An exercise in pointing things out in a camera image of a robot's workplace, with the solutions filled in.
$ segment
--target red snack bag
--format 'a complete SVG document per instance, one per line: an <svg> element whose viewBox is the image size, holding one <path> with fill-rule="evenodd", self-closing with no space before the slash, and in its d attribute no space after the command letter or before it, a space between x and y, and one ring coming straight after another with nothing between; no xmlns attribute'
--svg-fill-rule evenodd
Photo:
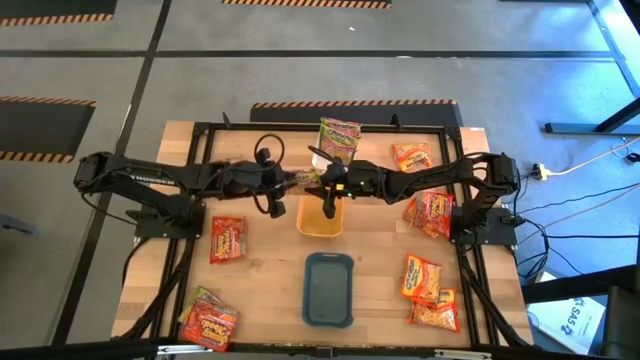
<svg viewBox="0 0 640 360"><path fill-rule="evenodd" d="M416 196L415 207L414 226L431 237L442 234L449 238L453 195L422 191Z"/></svg>
<svg viewBox="0 0 640 360"><path fill-rule="evenodd" d="M460 332L460 321L456 306L456 290L440 289L440 297L435 307L411 303L409 324L432 325Z"/></svg>
<svg viewBox="0 0 640 360"><path fill-rule="evenodd" d="M247 254L247 225L244 218L214 216L209 263L236 259Z"/></svg>
<svg viewBox="0 0 640 360"><path fill-rule="evenodd" d="M393 157L402 171L414 171L431 167L430 148L427 143L393 144Z"/></svg>
<svg viewBox="0 0 640 360"><path fill-rule="evenodd" d="M440 296L441 266L413 254L407 254L407 270L402 295L427 306L434 306Z"/></svg>
<svg viewBox="0 0 640 360"><path fill-rule="evenodd" d="M182 337L209 349L225 352L237 317L237 312L223 306L196 300L182 330Z"/></svg>

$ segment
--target snack package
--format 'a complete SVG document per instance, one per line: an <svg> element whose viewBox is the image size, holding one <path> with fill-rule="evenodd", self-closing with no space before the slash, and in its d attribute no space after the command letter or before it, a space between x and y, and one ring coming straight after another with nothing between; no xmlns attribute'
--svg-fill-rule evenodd
<svg viewBox="0 0 640 360"><path fill-rule="evenodd" d="M421 191L409 202L403 218L433 238L444 235L448 239L452 207L453 195Z"/></svg>
<svg viewBox="0 0 640 360"><path fill-rule="evenodd" d="M432 325L460 332L455 289L440 289L440 299L435 307L411 303L409 324Z"/></svg>
<svg viewBox="0 0 640 360"><path fill-rule="evenodd" d="M244 218L214 216L209 263L236 259L247 254L247 224Z"/></svg>
<svg viewBox="0 0 640 360"><path fill-rule="evenodd" d="M322 123L322 125L326 125L330 128L349 134L353 137L360 137L360 124L358 123L331 118L320 118L320 122Z"/></svg>
<svg viewBox="0 0 640 360"><path fill-rule="evenodd" d="M434 306L440 295L440 268L438 264L407 254L407 271L402 283L402 295L411 301Z"/></svg>
<svg viewBox="0 0 640 360"><path fill-rule="evenodd" d="M209 349L225 352L237 318L237 312L196 300L184 324L182 337Z"/></svg>
<svg viewBox="0 0 640 360"><path fill-rule="evenodd" d="M325 151L331 157L339 158L344 165L348 165L353 159L359 142L359 136L353 136L330 125L320 125L318 140L320 150Z"/></svg>
<svg viewBox="0 0 640 360"><path fill-rule="evenodd" d="M309 195L305 188L317 188L321 186L320 175L316 169L294 171L295 177L292 182L295 186L287 190L288 195Z"/></svg>
<svg viewBox="0 0 640 360"><path fill-rule="evenodd" d="M393 157L402 171L415 171L431 167L431 153L427 143L393 144Z"/></svg>
<svg viewBox="0 0 640 360"><path fill-rule="evenodd" d="M220 300L219 297L215 296L212 292L203 288L202 286L198 286L189 301L187 301L187 304L189 305L180 313L180 316L178 317L179 322L184 323L185 318L187 317L187 315L189 315L189 312L191 311L191 308L193 307L193 304L196 300L204 300L212 304L227 306L224 302L222 302L222 300Z"/></svg>

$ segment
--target green snack bag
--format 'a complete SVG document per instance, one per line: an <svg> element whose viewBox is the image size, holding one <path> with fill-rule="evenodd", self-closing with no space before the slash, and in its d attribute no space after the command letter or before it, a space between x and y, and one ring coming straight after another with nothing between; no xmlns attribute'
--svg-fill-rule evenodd
<svg viewBox="0 0 640 360"><path fill-rule="evenodd" d="M187 307L184 308L184 310L182 310L182 312L180 313L180 316L178 317L179 322L184 323L185 318L187 317L187 315L189 315L189 312L191 312L191 308L193 307L193 304L196 302L196 300L204 300L212 304L222 305L225 307L227 306L222 302L222 300L220 300L219 297L215 296L212 292L203 288L202 286L198 286L196 291L187 302L187 304L189 305L187 305Z"/></svg>
<svg viewBox="0 0 640 360"><path fill-rule="evenodd" d="M327 125L320 125L320 150L325 151L332 157L342 160L347 165L353 159L356 148L360 142L359 137L336 130Z"/></svg>

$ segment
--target white cable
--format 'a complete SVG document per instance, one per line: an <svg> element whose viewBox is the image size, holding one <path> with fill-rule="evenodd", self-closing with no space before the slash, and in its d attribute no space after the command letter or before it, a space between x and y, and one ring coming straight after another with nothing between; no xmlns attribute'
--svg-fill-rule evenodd
<svg viewBox="0 0 640 360"><path fill-rule="evenodd" d="M638 140L640 140L640 137L637 137L637 138L635 138L635 139L633 139L633 140L629 141L629 142L628 142L628 143L626 143L626 144L623 144L623 145L620 145L620 146L616 146L616 147L614 147L614 148L611 148L611 150L609 150L609 151L607 151L607 152L604 152L604 153L602 153L602 154L600 154L600 155L598 155L598 156L596 156L596 157L594 157L594 158L592 158L592 159L590 159L590 160L587 160L587 161L585 161L585 162L583 162L583 163L581 163L581 164L578 164L578 165L576 165L576 166L574 166L574 167L572 167L572 168L570 168L570 169L567 169L567 170L565 170L565 171L561 171L561 172L557 172L557 173L556 173L556 172L553 172L553 171L551 171L551 170L549 170L549 169L546 169L546 170L547 170L547 171L546 171L546 175L547 175L547 176L560 176L560 175L566 175L566 174L568 174L568 173L572 172L573 170L579 169L579 168L581 168L581 167L583 167L583 166L585 166L585 165L587 165L587 164L590 164L590 163L592 163L592 162L594 162L594 161L596 161L596 160L600 159L600 158L601 158L601 157L603 157L603 156L609 155L609 154L611 154L612 152L615 152L615 151L620 150L620 149L622 149L622 148L629 147L629 145L633 144L634 142L636 142L636 141L638 141Z"/></svg>

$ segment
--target plastic container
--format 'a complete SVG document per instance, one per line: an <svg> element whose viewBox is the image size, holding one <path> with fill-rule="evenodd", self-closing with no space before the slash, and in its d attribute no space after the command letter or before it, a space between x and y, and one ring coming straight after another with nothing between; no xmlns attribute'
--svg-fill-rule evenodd
<svg viewBox="0 0 640 360"><path fill-rule="evenodd" d="M302 319L307 325L346 328L353 323L353 259L313 253L305 262Z"/></svg>
<svg viewBox="0 0 640 360"><path fill-rule="evenodd" d="M308 236L334 237L342 234L342 199L336 199L336 215L327 219L322 212L322 199L301 196L296 227Z"/></svg>

